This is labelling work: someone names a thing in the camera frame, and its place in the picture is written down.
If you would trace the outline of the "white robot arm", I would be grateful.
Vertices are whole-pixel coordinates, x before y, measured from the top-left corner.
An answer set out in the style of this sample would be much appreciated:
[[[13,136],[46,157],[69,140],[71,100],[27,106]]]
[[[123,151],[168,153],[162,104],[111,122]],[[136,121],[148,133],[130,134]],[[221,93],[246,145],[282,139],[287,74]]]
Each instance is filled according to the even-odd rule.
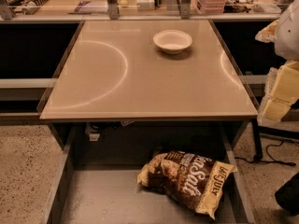
[[[282,119],[299,99],[299,0],[293,0],[278,20],[257,33],[255,39],[274,43],[275,53],[286,60],[274,76],[269,76],[260,114]]]

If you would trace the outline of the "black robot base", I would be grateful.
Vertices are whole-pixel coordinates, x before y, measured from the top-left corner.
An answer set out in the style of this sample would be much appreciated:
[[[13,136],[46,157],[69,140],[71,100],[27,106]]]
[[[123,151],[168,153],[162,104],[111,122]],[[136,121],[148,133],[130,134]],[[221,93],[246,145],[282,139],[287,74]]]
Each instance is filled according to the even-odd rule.
[[[280,207],[292,215],[299,214],[299,173],[275,192],[275,199]]]

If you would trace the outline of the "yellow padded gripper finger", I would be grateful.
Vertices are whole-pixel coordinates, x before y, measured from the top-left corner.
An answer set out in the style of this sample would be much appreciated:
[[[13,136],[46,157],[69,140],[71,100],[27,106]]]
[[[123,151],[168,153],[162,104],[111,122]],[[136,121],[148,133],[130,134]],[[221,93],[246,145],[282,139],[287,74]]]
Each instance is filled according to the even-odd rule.
[[[277,25],[278,25],[278,20],[272,21],[269,25],[267,25],[257,33],[255,39],[257,41],[264,42],[264,43],[273,42],[275,40]]]
[[[280,66],[262,115],[282,119],[299,99],[299,62],[288,60]]]

